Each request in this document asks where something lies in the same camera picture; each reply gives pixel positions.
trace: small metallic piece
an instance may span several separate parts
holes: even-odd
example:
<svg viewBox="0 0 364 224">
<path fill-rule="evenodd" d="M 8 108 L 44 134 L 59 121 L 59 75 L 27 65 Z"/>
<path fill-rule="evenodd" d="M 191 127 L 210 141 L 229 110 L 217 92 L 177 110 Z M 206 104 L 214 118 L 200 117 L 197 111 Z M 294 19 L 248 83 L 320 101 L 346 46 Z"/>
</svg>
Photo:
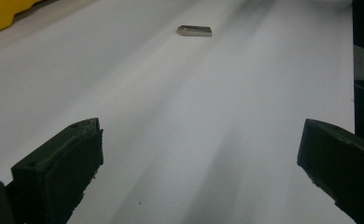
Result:
<svg viewBox="0 0 364 224">
<path fill-rule="evenodd" d="M 188 36 L 212 36 L 212 31 L 210 27 L 207 26 L 188 26 L 181 25 L 178 27 L 176 32 L 179 35 Z"/>
</svg>

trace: metal object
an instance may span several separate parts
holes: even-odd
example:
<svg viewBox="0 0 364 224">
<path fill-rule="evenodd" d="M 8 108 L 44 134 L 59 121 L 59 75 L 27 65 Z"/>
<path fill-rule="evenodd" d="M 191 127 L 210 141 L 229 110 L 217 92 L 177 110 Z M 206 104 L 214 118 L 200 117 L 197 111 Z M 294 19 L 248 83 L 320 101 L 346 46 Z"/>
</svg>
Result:
<svg viewBox="0 0 364 224">
<path fill-rule="evenodd" d="M 98 119 L 86 119 L 16 163 L 13 181 L 5 188 L 0 182 L 0 211 L 13 218 L 0 224 L 66 223 L 104 163 L 102 136 Z"/>
<path fill-rule="evenodd" d="M 188 26 L 181 25 L 178 27 L 176 32 L 179 35 L 188 36 L 212 36 L 212 31 L 210 27 L 207 26 Z"/>
<path fill-rule="evenodd" d="M 356 223 L 364 223 L 364 139 L 340 127 L 308 119 L 298 165 L 340 209 Z"/>
</svg>

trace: tabletop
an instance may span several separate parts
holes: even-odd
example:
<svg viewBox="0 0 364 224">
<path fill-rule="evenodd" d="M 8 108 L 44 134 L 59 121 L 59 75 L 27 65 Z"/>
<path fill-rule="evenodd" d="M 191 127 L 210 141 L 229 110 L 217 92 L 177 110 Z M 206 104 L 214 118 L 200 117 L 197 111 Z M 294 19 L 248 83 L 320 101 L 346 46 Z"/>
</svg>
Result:
<svg viewBox="0 0 364 224">
<path fill-rule="evenodd" d="M 305 119 L 354 130 L 351 12 L 345 0 L 51 0 L 0 32 L 0 180 L 99 118 L 105 164 L 68 223 L 354 223 L 296 164 Z"/>
</svg>

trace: white table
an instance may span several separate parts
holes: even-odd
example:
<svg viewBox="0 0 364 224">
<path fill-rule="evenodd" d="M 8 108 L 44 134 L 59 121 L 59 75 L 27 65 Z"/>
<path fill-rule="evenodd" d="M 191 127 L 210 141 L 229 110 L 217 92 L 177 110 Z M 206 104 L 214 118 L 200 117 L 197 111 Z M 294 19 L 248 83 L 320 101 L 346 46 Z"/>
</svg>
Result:
<svg viewBox="0 0 364 224">
<path fill-rule="evenodd" d="M 354 130 L 351 2 L 62 0 L 0 32 L 0 180 L 98 117 L 68 223 L 354 223 L 296 164 L 304 120 Z M 212 37 L 175 33 L 211 26 Z"/>
</svg>

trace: yellow plastic edge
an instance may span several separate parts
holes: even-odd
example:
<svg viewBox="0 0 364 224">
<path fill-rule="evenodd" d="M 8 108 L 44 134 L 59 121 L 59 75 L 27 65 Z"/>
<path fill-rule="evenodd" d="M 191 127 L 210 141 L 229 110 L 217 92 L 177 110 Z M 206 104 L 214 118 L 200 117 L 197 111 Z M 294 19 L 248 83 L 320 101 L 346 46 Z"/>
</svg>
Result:
<svg viewBox="0 0 364 224">
<path fill-rule="evenodd" d="M 14 15 L 30 8 L 41 0 L 0 0 L 0 30 L 13 22 Z"/>
</svg>

